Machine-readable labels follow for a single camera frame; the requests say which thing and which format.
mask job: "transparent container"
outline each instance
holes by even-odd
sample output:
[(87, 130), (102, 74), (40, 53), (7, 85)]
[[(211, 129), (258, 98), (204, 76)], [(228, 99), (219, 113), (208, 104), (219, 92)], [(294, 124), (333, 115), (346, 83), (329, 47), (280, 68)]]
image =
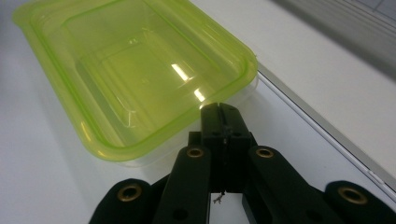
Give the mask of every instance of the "transparent container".
[(186, 0), (34, 1), (26, 35), (84, 146), (148, 154), (257, 74), (255, 55)]

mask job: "screw hole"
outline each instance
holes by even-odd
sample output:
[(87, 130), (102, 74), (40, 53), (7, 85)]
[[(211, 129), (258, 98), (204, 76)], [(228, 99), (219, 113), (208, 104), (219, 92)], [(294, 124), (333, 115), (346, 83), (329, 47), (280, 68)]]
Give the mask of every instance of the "screw hole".
[(323, 221), (323, 217), (320, 213), (318, 213), (317, 211), (314, 210), (307, 210), (306, 212), (306, 216), (313, 220), (314, 222), (321, 222)]
[(128, 203), (137, 199), (142, 194), (142, 188), (137, 184), (131, 184), (119, 190), (117, 197), (120, 201)]
[(187, 155), (191, 158), (199, 158), (204, 156), (204, 152), (200, 148), (189, 148)]
[(177, 209), (174, 211), (173, 218), (178, 221), (185, 220), (189, 213), (185, 209)]
[(272, 158), (274, 156), (274, 152), (267, 148), (259, 148), (256, 150), (256, 154), (263, 158)]
[(341, 187), (338, 189), (338, 194), (345, 200), (354, 204), (367, 204), (367, 198), (356, 189), (349, 187)]

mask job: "plastic container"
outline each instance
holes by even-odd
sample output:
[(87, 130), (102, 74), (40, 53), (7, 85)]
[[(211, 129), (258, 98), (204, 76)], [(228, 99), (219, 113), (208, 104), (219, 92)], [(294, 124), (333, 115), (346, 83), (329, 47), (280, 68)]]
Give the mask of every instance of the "plastic container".
[(255, 55), (187, 0), (34, 1), (14, 21), (104, 160), (149, 153), (257, 74)]

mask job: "lime green plastic container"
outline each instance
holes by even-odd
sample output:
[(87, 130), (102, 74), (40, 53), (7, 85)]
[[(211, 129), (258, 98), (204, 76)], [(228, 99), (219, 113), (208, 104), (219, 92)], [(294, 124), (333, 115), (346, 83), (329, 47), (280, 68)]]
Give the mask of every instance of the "lime green plastic container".
[(44, 0), (21, 27), (85, 147), (139, 158), (257, 74), (255, 55), (187, 0)]

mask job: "white surface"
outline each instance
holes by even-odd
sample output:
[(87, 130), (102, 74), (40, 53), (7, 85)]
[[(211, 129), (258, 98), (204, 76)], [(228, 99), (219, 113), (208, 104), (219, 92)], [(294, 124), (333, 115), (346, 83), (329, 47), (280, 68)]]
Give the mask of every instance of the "white surface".
[[(209, 1), (199, 2), (210, 5)], [(141, 168), (100, 161), (90, 155), (79, 142), (21, 31), (10, 20), (17, 4), (0, 2), (0, 223), (87, 223), (111, 186), (128, 177), (150, 183), (158, 180), (170, 171), (177, 151)], [(208, 5), (206, 9), (213, 13)], [(249, 13), (241, 10), (241, 16)], [(276, 16), (280, 12), (266, 13)], [(281, 26), (279, 29), (273, 32), (282, 32)], [(269, 64), (280, 66), (273, 53), (274, 61)], [(238, 107), (259, 143), (278, 149), (314, 187), (324, 189), (330, 181), (349, 180), (396, 210), (395, 202), (372, 180), (262, 82)], [(199, 126), (193, 124), (188, 131), (199, 131)], [(227, 195), (221, 205), (212, 204), (211, 223), (247, 223), (240, 197)]]
[(396, 189), (396, 83), (273, 1), (192, 2), (250, 46), (259, 70)]

